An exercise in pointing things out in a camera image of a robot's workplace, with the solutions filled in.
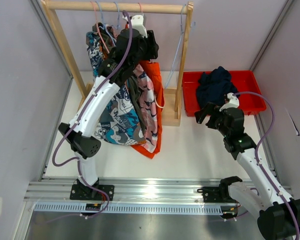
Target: wooden rod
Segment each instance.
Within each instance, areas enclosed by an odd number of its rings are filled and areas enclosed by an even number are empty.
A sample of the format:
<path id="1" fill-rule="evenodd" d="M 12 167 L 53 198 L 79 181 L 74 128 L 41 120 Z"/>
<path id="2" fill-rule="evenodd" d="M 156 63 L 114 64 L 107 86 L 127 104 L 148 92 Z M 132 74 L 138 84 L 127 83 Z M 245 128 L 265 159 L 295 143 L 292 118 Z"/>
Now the wooden rod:
<path id="1" fill-rule="evenodd" d="M 94 8 L 91 2 L 81 1 L 46 1 L 46 6 L 50 10 L 74 10 L 74 11 L 93 11 Z M 93 2 L 96 11 L 100 11 L 98 4 Z M 117 12 L 117 6 L 113 2 L 99 2 L 103 12 Z M 141 13 L 140 5 L 138 3 L 118 3 L 119 10 L 122 12 L 126 10 L 132 13 Z M 149 14 L 181 14 L 183 5 L 169 5 L 169 4 L 142 4 L 142 11 Z M 182 14 L 187 14 L 185 7 Z"/>
<path id="2" fill-rule="evenodd" d="M 72 51 L 70 49 L 69 43 L 67 41 L 65 32 L 61 26 L 61 23 L 59 21 L 59 18 L 57 16 L 57 13 L 55 10 L 51 10 L 47 8 L 46 5 L 47 2 L 41 1 L 42 8 L 45 11 L 45 14 L 47 16 L 47 19 L 50 23 L 50 26 L 52 28 L 52 31 L 55 35 L 56 40 L 58 41 L 58 44 L 61 48 L 61 51 L 64 55 L 64 58 L 66 60 L 66 63 L 68 64 L 70 71 L 73 75 L 73 78 L 78 86 L 78 89 L 82 95 L 83 98 L 86 98 L 88 95 L 87 88 L 85 86 L 85 83 L 82 79 L 82 76 L 79 72 L 79 68 L 77 66 L 77 63 L 75 61 L 75 58 L 72 54 Z"/>
<path id="3" fill-rule="evenodd" d="M 179 76 L 178 76 L 178 83 L 177 83 L 175 103 L 174 103 L 175 112 L 178 111 L 178 106 L 180 105 L 181 102 L 182 78 L 184 76 L 184 70 L 185 70 L 186 55 L 187 55 L 187 49 L 189 43 L 189 34 L 191 30 L 191 19 L 192 19 L 193 11 L 194 11 L 194 3 L 192 1 L 188 1 L 188 5 L 186 8 L 185 31 L 184 31 L 183 44 L 182 44 L 182 56 L 180 61 Z"/>

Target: blue hanger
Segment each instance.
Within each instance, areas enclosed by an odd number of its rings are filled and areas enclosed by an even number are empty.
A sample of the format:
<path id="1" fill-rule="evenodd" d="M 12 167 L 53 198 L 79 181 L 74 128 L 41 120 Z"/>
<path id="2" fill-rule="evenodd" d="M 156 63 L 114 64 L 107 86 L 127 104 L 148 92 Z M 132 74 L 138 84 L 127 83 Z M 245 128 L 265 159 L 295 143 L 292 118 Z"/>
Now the blue hanger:
<path id="1" fill-rule="evenodd" d="M 111 27 L 114 27 L 115 29 L 118 30 L 118 29 L 121 28 L 121 26 L 120 26 L 120 9 L 119 9 L 119 6 L 118 6 L 116 1 L 114 1 L 114 4 L 116 5 L 116 8 L 118 9 L 118 19 L 117 19 L 117 22 L 116 22 L 116 26 L 111 25 Z"/>
<path id="2" fill-rule="evenodd" d="M 105 25 L 105 20 L 104 20 L 104 14 L 102 12 L 102 9 L 99 5 L 99 3 L 97 1 L 95 1 L 96 4 L 98 4 L 98 7 L 100 9 L 100 13 L 101 13 L 101 21 L 102 21 L 102 25 L 103 27 L 101 26 L 101 29 L 105 30 L 105 32 L 108 34 L 108 36 L 111 38 L 112 42 L 113 42 L 113 45 L 116 46 L 116 40 L 111 36 L 111 34 L 108 32 L 108 29 L 107 29 L 107 26 Z"/>

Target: orange shirt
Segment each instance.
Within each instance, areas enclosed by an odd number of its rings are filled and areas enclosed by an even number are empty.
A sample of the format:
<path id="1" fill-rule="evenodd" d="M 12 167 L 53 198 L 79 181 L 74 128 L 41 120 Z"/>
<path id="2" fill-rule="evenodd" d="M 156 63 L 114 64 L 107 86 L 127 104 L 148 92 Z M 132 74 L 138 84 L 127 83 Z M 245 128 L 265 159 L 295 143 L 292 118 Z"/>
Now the orange shirt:
<path id="1" fill-rule="evenodd" d="M 141 61 L 140 62 L 141 67 L 145 71 L 145 73 L 148 75 L 148 77 L 153 82 L 154 87 L 154 93 L 156 96 L 156 102 L 159 106 L 165 105 L 165 99 L 164 99 L 164 88 L 162 86 L 162 78 L 161 78 L 161 72 L 160 72 L 160 66 L 159 63 L 153 62 L 150 63 L 149 61 Z M 157 111 L 157 124 L 158 124 L 158 139 L 156 143 L 156 147 L 153 153 L 148 152 L 143 146 L 141 145 L 132 145 L 135 150 L 137 150 L 139 153 L 143 154 L 144 156 L 153 159 L 155 154 L 159 153 L 161 150 L 161 138 L 162 138 L 162 108 L 156 107 Z"/>

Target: white wall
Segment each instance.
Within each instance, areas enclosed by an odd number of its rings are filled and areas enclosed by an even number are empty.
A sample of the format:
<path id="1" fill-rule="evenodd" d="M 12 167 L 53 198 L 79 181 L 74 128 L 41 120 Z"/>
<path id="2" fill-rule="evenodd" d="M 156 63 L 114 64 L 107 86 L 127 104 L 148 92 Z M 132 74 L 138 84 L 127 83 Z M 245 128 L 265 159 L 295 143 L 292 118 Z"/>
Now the white wall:
<path id="1" fill-rule="evenodd" d="M 0 1 L 0 240 L 41 171 L 69 77 L 28 1 Z"/>
<path id="2" fill-rule="evenodd" d="M 187 3 L 186 0 L 140 0 L 140 2 L 141 4 Z M 285 2 L 286 0 L 194 0 L 192 18 L 196 22 L 196 27 L 190 35 L 185 69 L 213 70 L 220 65 L 228 70 L 249 69 Z M 90 71 L 86 33 L 91 31 L 95 23 L 95 14 L 92 11 L 64 10 L 57 13 L 79 69 Z M 97 15 L 100 21 L 101 14 L 98 12 Z M 117 16 L 116 13 L 106 12 L 105 22 L 116 24 Z M 180 16 L 169 14 L 146 14 L 146 16 L 146 27 L 154 30 L 160 47 L 158 61 L 161 69 L 170 70 L 179 41 Z"/>
<path id="3" fill-rule="evenodd" d="M 261 92 L 274 105 L 276 122 L 270 144 L 282 184 L 300 198 L 300 0 L 294 4 L 254 72 Z M 262 118 L 269 124 L 271 113 Z"/>

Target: wooden base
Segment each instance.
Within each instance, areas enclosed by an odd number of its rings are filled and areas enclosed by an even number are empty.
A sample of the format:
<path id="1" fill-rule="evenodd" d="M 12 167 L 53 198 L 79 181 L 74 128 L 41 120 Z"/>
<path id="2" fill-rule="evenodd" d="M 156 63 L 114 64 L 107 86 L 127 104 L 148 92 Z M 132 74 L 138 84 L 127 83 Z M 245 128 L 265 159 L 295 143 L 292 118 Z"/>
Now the wooden base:
<path id="1" fill-rule="evenodd" d="M 181 100 L 178 103 L 177 111 L 175 111 L 175 101 L 177 89 L 164 89 L 164 108 L 162 111 L 163 126 L 180 126 L 181 122 Z"/>

